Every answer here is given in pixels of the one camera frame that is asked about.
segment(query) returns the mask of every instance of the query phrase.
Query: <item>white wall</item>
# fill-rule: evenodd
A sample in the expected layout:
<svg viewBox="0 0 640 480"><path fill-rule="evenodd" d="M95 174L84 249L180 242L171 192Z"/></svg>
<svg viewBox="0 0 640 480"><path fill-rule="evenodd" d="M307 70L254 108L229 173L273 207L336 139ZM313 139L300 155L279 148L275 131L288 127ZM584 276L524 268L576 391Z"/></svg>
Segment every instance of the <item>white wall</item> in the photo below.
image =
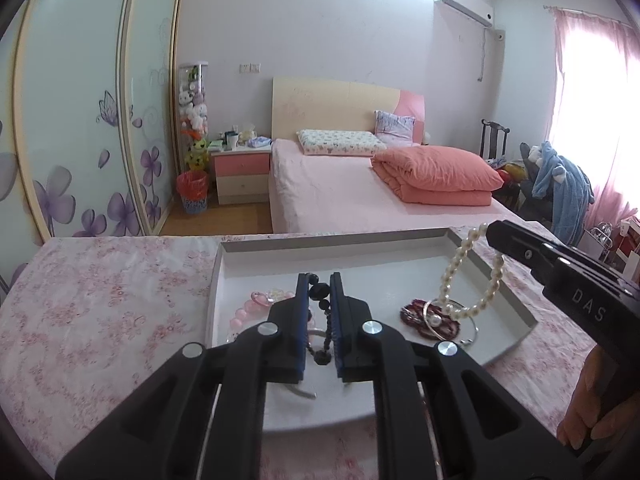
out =
<svg viewBox="0 0 640 480"><path fill-rule="evenodd" d="M482 27L433 0L182 0L177 61L208 60L209 125L271 130L274 76L310 76L410 90L426 98L432 142L476 150L493 109ZM261 63L259 75L241 63Z"/></svg>
<svg viewBox="0 0 640 480"><path fill-rule="evenodd" d="M553 113L554 19L543 6L584 10L626 22L615 0L495 0L495 23L506 31L504 66L493 119L511 129L508 153L539 144Z"/></svg>

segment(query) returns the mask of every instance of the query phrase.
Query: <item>wooden floor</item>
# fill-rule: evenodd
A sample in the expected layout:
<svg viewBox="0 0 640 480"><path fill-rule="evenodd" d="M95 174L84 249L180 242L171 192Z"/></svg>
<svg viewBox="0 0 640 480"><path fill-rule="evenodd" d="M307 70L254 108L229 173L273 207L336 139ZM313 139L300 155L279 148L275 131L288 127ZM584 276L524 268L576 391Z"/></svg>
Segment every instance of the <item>wooden floor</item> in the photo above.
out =
<svg viewBox="0 0 640 480"><path fill-rule="evenodd" d="M219 205L218 197L209 197L209 208L197 215L187 215L180 199L176 200L161 236L213 236L271 234L269 203Z"/></svg>

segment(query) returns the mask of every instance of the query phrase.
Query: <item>silver screw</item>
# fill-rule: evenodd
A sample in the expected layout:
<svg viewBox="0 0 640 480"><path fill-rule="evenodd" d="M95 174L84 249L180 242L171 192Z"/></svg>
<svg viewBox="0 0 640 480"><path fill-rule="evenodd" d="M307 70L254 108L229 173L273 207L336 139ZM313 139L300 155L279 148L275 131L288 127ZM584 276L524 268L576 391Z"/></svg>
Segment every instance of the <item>silver screw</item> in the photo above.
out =
<svg viewBox="0 0 640 480"><path fill-rule="evenodd" d="M272 323L271 321L260 323L260 325L258 325L258 334L270 336L270 335L276 335L277 333L278 333L278 326L275 323Z"/></svg>
<svg viewBox="0 0 640 480"><path fill-rule="evenodd" d="M376 334L379 334L380 332L382 332L382 325L380 323L378 323L377 321L365 321L362 324L362 329L367 334L376 335Z"/></svg>
<svg viewBox="0 0 640 480"><path fill-rule="evenodd" d="M182 347L182 355L187 359L198 357L199 355L202 355L202 345L199 345L198 343L189 343Z"/></svg>
<svg viewBox="0 0 640 480"><path fill-rule="evenodd" d="M458 353L458 346L451 341L441 341L438 344L438 352L447 357L451 357Z"/></svg>

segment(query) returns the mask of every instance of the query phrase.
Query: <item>curtain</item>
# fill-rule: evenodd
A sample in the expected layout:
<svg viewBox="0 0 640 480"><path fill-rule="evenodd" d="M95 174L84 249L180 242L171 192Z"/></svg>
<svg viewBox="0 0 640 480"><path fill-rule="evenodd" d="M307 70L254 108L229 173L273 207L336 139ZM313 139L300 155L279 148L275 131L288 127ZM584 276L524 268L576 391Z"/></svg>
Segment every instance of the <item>curtain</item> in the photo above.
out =
<svg viewBox="0 0 640 480"><path fill-rule="evenodd" d="M558 79L548 140L591 181L585 228L615 226L640 206L640 41L619 22L552 12Z"/></svg>

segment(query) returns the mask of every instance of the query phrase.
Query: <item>curtain rod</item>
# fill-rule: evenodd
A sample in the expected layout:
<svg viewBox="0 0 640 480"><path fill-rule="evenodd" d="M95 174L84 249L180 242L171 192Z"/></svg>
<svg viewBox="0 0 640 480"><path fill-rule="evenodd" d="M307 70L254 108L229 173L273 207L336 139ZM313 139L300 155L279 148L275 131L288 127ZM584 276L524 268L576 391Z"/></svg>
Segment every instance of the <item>curtain rod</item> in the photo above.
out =
<svg viewBox="0 0 640 480"><path fill-rule="evenodd" d="M562 7L552 7L548 5L545 5L543 7L547 10L564 10L565 12L573 12L574 14L584 14L585 16L590 16L592 18L600 18L601 20L605 20L606 22L619 23L620 25L624 25L625 27L630 28L634 32L636 31L628 23L621 22L620 20L615 20L613 18L610 18L609 16L603 16L602 14L596 14L595 12L586 12L585 10L576 10L576 9L563 9Z"/></svg>

